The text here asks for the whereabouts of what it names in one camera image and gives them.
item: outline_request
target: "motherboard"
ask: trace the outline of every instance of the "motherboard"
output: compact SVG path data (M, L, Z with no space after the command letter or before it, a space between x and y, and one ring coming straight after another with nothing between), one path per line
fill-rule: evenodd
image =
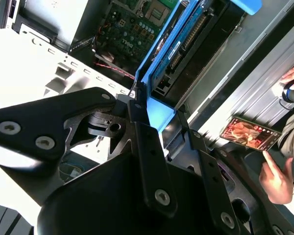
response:
M131 63L135 71L178 0L114 0L96 34L99 54L110 63Z

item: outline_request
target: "red wire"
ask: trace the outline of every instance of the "red wire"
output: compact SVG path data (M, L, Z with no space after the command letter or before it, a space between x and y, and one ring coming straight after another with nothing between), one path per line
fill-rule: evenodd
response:
M108 69L111 69L111 70L118 71L118 72L124 74L125 76L128 76L131 79L135 80L135 77L133 75L130 75L130 74L128 74L128 73L126 73L126 72L124 72L124 71L122 71L120 69L117 69L117 68L114 68L114 67L108 66L108 65L103 65L103 64L100 64L100 63L94 63L94 64L97 65L97 66L101 66L101 67L105 67L105 68L108 68Z

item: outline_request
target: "bolt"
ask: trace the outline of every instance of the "bolt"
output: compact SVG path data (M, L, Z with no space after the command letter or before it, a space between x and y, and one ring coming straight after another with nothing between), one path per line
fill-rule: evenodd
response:
M0 132L6 135L15 135L21 131L21 126L13 121L0 123Z
M105 99L110 99L110 96L108 96L107 94L102 94L101 96Z
M274 233L276 235L284 235L283 232L281 231L281 229L278 226L273 225L272 229L273 229L273 231L274 231Z
M41 136L36 139L36 146L43 150L50 150L55 146L55 142L48 136Z
M227 227L229 227L230 229L234 229L234 227L235 227L234 220L232 219L232 217L228 213L222 212L221 219Z
M198 133L197 131L194 131L194 135L195 135L197 138L201 138L201 134Z
M155 198L163 206L170 204L170 197L168 193L162 189L157 189L155 192Z
M224 156L224 157L227 157L227 154L226 154L226 152L225 152L225 151L223 151L223 150L220 150L220 153L221 153L221 155L222 155L222 156Z

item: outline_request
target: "phone screen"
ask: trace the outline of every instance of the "phone screen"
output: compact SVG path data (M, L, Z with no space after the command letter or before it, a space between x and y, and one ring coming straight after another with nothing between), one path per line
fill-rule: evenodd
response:
M232 118L220 137L259 151L269 150L279 139L281 133L264 126L240 119Z

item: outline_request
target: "blue plastic handle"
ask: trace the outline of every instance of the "blue plastic handle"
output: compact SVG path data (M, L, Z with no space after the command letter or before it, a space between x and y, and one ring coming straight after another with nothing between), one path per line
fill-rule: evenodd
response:
M254 15L262 7L261 0L231 0L250 15Z

